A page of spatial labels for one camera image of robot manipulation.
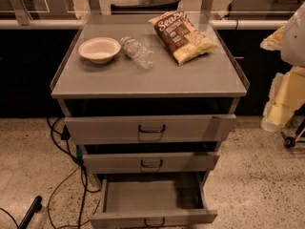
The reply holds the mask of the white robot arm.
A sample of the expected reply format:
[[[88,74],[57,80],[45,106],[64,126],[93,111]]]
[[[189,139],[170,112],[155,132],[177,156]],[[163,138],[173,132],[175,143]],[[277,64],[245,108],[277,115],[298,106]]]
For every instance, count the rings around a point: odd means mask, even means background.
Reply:
[[[276,132],[305,104],[305,4],[260,47],[280,51],[281,59],[292,66],[287,73],[275,75],[261,120],[264,130]]]

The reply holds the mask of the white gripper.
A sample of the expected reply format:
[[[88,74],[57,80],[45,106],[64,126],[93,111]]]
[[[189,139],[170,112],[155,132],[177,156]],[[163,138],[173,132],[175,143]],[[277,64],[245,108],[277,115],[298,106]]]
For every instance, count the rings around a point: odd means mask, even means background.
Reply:
[[[284,29],[282,26],[264,38],[260,47],[267,51],[280,51]],[[261,127],[269,132],[280,130],[304,104],[305,68],[292,67],[285,74],[277,73],[269,91],[269,101],[265,105]]]

